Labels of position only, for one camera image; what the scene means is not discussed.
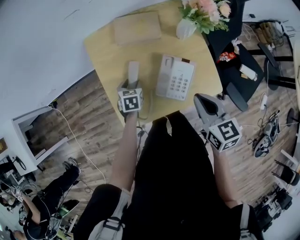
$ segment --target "pink flower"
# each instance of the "pink flower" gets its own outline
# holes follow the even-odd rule
[[[220,20],[218,7],[213,0],[198,0],[198,8],[206,12],[212,22],[217,23]]]
[[[197,8],[198,9],[198,0],[188,0],[189,5],[191,8]]]
[[[227,3],[223,3],[220,6],[220,12],[224,17],[228,18],[229,14],[231,13],[230,6]]]

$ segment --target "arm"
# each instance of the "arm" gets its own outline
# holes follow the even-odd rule
[[[214,169],[217,190],[220,197],[229,208],[233,208],[238,204],[237,187],[233,180],[228,164],[228,159],[224,152],[219,153],[216,149],[212,148],[214,155]]]
[[[131,113],[126,118],[123,136],[112,164],[110,184],[130,191],[137,161],[136,139],[137,112]]]
[[[28,206],[28,208],[32,212],[31,220],[35,224],[39,225],[39,222],[41,221],[41,213],[40,213],[40,211],[37,209],[37,207],[34,205],[34,203],[30,200],[29,197],[27,197],[23,193],[22,193],[22,197],[23,197],[23,201],[25,202],[25,204]]]
[[[28,214],[29,213],[29,207],[28,207],[27,203],[25,201],[23,201],[22,204],[23,204],[23,207],[24,207],[25,211]]]

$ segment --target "wire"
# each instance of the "wire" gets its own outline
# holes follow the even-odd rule
[[[91,188],[89,187],[89,185],[87,185],[83,180],[78,180],[78,182],[83,182],[83,183],[87,186],[87,187],[84,189],[86,193],[91,193],[91,191],[94,192],[94,190],[91,189]]]
[[[63,199],[62,199],[62,201],[61,201],[61,203],[60,203],[60,205],[58,206],[58,208],[57,208],[57,211],[56,211],[56,213],[55,213],[55,218],[57,219],[57,221],[56,221],[56,224],[55,224],[55,226],[53,227],[53,229],[52,230],[54,230],[55,228],[56,228],[56,226],[57,226],[57,224],[59,223],[59,221],[60,221],[60,219],[58,219],[57,218],[57,216],[58,216],[58,210],[60,209],[60,206],[64,203],[64,201],[65,201],[65,199],[66,199],[66,197],[67,197],[67,195],[69,194],[69,192],[70,192],[70,190],[72,189],[72,187],[73,187],[74,185],[72,185],[70,188],[69,188],[69,190],[68,190],[68,192],[67,192],[67,194],[64,196],[64,194],[63,194]]]
[[[299,124],[299,123],[298,123],[298,122],[293,122],[293,123],[288,123],[288,124],[279,125],[279,126],[280,126],[280,127],[283,127],[283,126],[292,125],[292,124]]]
[[[138,119],[141,120],[147,120],[149,118],[150,113],[152,112],[152,107],[153,107],[153,90],[150,91],[150,103],[149,103],[149,109],[148,109],[148,115],[146,118],[142,118],[140,116],[138,116]]]
[[[251,31],[253,32],[253,34],[255,35],[257,41],[260,42],[258,36],[256,35],[256,33],[253,31],[253,29],[252,29],[250,26],[248,26],[248,25],[245,24],[245,23],[243,23],[243,26],[246,26],[246,27],[250,28]],[[248,37],[246,36],[246,34],[244,33],[243,28],[242,28],[242,32],[243,32],[244,36],[246,37],[246,39],[247,39],[248,41],[250,41],[250,40],[251,40],[251,33],[247,30],[247,28],[245,28],[245,30],[246,30],[246,32],[247,32],[247,33],[249,34],[249,36],[250,36],[249,39],[248,39]]]
[[[79,147],[80,147],[80,149],[81,149],[81,151],[82,151],[82,153],[84,154],[84,156],[95,166],[95,168],[102,174],[102,176],[103,176],[103,178],[104,178],[104,184],[106,184],[106,179],[105,179],[105,176],[104,176],[104,173],[99,169],[99,168],[97,168],[97,166],[93,163],[93,161],[92,160],[90,160],[90,158],[85,154],[85,152],[83,151],[83,148],[82,148],[82,146],[80,145],[80,143],[77,141],[77,138],[76,138],[76,136],[75,136],[75,134],[73,133],[73,131],[72,131],[72,129],[71,129],[71,127],[70,127],[70,125],[69,125],[69,122],[68,122],[68,120],[65,118],[65,116],[62,114],[62,112],[60,111],[60,110],[58,110],[58,109],[56,109],[56,108],[52,108],[52,107],[50,107],[50,106],[48,106],[49,108],[51,108],[51,109],[53,109],[53,110],[56,110],[56,111],[58,111],[61,115],[62,115],[62,117],[66,120],[66,122],[67,122],[67,125],[68,125],[68,127],[69,127],[69,129],[70,129],[70,131],[71,131],[71,133],[73,134],[73,136],[74,136],[74,138],[75,138],[75,140],[76,140],[76,142],[78,143],[78,145],[79,145]]]

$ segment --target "telephone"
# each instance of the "telephone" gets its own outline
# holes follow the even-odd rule
[[[195,63],[163,55],[156,85],[156,95],[184,101],[193,80]]]

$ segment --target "sneaker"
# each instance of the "sneaker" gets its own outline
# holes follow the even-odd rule
[[[64,161],[64,162],[62,163],[62,165],[65,167],[66,170],[68,170],[68,169],[71,168],[71,164],[68,163],[67,161]]]
[[[81,173],[81,169],[79,168],[79,166],[78,166],[77,161],[76,161],[75,158],[69,157],[66,162],[69,163],[70,165],[73,165],[73,166],[77,167],[78,171],[79,171],[79,174]]]
[[[74,165],[74,166],[78,167],[78,164],[77,164],[77,161],[76,161],[75,158],[69,157],[67,159],[67,162],[69,162],[71,165]]]

